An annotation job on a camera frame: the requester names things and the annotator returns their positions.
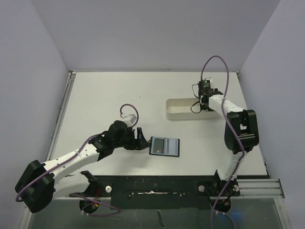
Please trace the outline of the black VIP credit card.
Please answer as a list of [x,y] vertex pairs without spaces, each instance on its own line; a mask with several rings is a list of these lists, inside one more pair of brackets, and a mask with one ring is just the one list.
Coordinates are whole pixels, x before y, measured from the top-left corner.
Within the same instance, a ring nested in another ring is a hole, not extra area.
[[154,138],[152,144],[152,153],[153,154],[163,154],[164,149],[164,139],[163,138]]

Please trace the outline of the silver VIP credit card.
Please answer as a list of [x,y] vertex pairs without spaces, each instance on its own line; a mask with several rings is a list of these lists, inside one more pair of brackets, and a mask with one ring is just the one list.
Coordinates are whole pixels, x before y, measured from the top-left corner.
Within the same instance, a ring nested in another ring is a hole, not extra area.
[[165,141],[165,154],[166,155],[178,155],[179,139],[167,138]]

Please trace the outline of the black card holder wallet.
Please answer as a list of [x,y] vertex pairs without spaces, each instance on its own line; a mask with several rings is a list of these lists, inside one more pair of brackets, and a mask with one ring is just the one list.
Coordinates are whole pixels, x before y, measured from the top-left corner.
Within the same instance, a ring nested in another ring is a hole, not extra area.
[[[152,153],[152,144],[153,144],[153,139],[154,138],[163,138],[164,139],[164,149],[163,149],[163,154],[153,154]],[[179,139],[179,146],[178,146],[178,155],[174,155],[174,156],[171,156],[171,155],[166,155],[165,154],[165,141],[166,141],[167,138],[164,138],[164,137],[155,137],[155,136],[152,136],[151,139],[150,139],[150,148],[149,148],[149,154],[150,155],[154,155],[154,156],[169,156],[169,157],[179,157],[180,156],[180,139]]]

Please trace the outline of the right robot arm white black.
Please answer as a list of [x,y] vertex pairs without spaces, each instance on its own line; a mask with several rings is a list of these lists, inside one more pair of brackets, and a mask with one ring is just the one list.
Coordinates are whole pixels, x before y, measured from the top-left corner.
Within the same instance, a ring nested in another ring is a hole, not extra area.
[[236,178],[237,170],[245,156],[259,143],[256,112],[235,105],[217,88],[212,88],[212,79],[200,80],[196,86],[197,102],[191,105],[192,113],[215,112],[225,119],[224,143],[229,153],[216,170],[219,178],[212,183],[215,194],[223,195],[229,190],[228,180]]

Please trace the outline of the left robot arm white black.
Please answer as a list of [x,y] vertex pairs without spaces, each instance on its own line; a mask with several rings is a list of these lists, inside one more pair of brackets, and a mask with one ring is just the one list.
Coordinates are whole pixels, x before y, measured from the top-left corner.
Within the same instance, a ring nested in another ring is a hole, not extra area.
[[70,173],[110,156],[117,148],[144,150],[149,146],[140,127],[134,129],[124,121],[115,121],[108,130],[90,136],[68,154],[46,162],[30,162],[15,186],[15,200],[32,213],[39,212],[55,198],[55,185]]

